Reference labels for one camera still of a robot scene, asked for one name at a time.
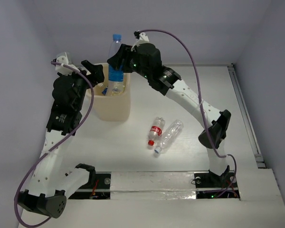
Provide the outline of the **blue label water bottle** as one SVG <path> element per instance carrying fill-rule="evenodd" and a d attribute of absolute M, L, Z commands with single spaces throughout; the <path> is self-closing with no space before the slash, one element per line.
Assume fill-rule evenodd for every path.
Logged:
<path fill-rule="evenodd" d="M 117 53 L 119 47 L 121 46 L 122 35 L 113 34 L 113 41 L 111 43 L 109 49 L 108 58 L 112 57 Z M 107 95 L 110 96 L 111 90 L 114 87 L 123 87 L 124 86 L 124 73 L 122 70 L 113 70 L 111 66 L 109 66 L 108 70 L 108 90 Z"/>

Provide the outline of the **red label cola bottle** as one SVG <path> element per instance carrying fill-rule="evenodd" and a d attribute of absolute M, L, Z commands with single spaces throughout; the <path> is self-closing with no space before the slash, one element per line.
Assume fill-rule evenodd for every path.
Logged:
<path fill-rule="evenodd" d="M 160 139 L 164 126 L 165 126 L 165 120 L 162 117 L 156 117 L 154 119 L 148 133 L 149 146 L 154 146 L 155 142 L 157 142 Z"/>

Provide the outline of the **clear unlabelled plastic bottle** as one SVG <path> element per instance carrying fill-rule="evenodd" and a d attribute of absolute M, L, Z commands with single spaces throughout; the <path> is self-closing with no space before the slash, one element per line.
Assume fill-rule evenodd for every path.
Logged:
<path fill-rule="evenodd" d="M 165 153 L 182 132 L 183 127 L 184 124 L 182 121 L 175 120 L 163 133 L 154 149 L 154 152 L 157 154 Z"/>

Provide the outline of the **large blue label bottle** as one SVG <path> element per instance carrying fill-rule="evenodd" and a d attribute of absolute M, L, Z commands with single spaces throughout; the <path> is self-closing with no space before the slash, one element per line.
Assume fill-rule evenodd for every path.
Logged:
<path fill-rule="evenodd" d="M 107 90 L 108 90 L 108 87 L 106 87 L 106 88 L 102 91 L 102 95 L 106 95 Z"/>

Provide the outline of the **fruit label clear bottle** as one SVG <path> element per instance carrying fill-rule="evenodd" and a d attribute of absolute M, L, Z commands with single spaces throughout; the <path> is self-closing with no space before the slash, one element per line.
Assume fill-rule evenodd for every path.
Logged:
<path fill-rule="evenodd" d="M 116 95 L 121 95 L 124 92 L 125 87 L 114 87 L 111 90 L 110 96 L 116 96 Z"/>

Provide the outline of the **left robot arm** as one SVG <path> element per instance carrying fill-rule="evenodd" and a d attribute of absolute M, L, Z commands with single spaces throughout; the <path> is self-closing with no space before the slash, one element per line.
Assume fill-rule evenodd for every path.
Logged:
<path fill-rule="evenodd" d="M 82 68 L 52 61 L 58 78 L 53 83 L 54 99 L 40 158 L 33 166 L 29 185 L 16 194 L 16 205 L 49 218 L 59 218 L 67 199 L 79 188 L 95 184 L 94 166 L 80 163 L 66 171 L 61 170 L 63 157 L 76 131 L 87 119 L 81 114 L 87 89 L 93 89 L 105 79 L 103 66 L 89 61 Z"/>

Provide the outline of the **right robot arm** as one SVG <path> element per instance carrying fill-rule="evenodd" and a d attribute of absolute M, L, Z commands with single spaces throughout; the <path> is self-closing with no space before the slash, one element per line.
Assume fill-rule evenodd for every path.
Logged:
<path fill-rule="evenodd" d="M 178 103 L 201 124 L 204 130 L 198 139 L 207 149 L 209 181 L 214 186 L 222 185 L 229 172 L 223 144 L 231 119 L 230 111 L 213 107 L 191 90 L 175 70 L 162 64 L 159 49 L 151 43 L 135 47 L 122 44 L 107 63 L 115 70 L 143 76 L 151 88 Z"/>

